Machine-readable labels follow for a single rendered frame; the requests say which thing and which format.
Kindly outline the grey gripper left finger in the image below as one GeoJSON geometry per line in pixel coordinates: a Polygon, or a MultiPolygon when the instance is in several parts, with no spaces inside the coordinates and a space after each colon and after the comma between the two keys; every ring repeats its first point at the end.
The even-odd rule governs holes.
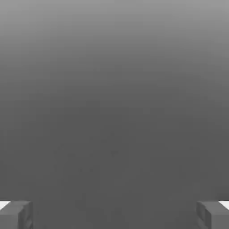
{"type": "Polygon", "coordinates": [[[33,202],[9,201],[0,208],[0,229],[34,229],[33,202]]]}

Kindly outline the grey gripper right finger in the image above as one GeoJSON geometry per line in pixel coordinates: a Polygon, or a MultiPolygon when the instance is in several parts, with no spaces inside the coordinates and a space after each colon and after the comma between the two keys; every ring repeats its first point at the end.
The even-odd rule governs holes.
{"type": "Polygon", "coordinates": [[[229,201],[198,201],[198,229],[229,229],[229,201]]]}

